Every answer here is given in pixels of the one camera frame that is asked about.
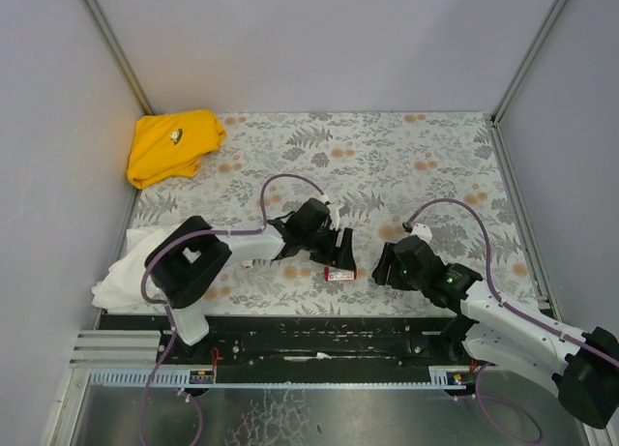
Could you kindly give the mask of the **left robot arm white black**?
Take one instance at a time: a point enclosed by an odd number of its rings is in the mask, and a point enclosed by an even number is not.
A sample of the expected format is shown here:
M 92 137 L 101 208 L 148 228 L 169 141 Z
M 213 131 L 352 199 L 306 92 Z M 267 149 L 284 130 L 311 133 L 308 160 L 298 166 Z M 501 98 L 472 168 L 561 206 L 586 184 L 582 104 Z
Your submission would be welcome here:
M 353 230 L 339 226 L 339 208 L 314 197 L 257 230 L 215 230 L 192 216 L 147 256 L 144 279 L 165 296 L 177 337 L 193 346 L 209 334 L 201 297 L 228 264 L 307 252 L 313 262 L 356 276 L 352 240 Z

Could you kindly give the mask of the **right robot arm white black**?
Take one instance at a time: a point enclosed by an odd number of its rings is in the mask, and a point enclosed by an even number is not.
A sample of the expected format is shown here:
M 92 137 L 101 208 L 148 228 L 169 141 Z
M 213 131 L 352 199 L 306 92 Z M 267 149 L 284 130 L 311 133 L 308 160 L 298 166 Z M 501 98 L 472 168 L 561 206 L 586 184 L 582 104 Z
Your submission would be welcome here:
M 471 358 L 547 389 L 581 423 L 602 430 L 615 414 L 618 340 L 604 328 L 585 332 L 509 299 L 472 269 L 444 263 L 415 235 L 385 244 L 371 276 L 454 312 L 447 338 Z

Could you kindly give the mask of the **red white staple box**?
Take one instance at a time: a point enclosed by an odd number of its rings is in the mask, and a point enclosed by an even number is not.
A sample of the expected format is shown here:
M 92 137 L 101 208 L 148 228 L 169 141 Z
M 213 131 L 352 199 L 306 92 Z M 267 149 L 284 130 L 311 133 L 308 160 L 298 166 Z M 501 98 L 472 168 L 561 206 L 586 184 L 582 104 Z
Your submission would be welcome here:
M 326 267 L 324 273 L 326 282 L 351 282 L 357 279 L 356 271 Z

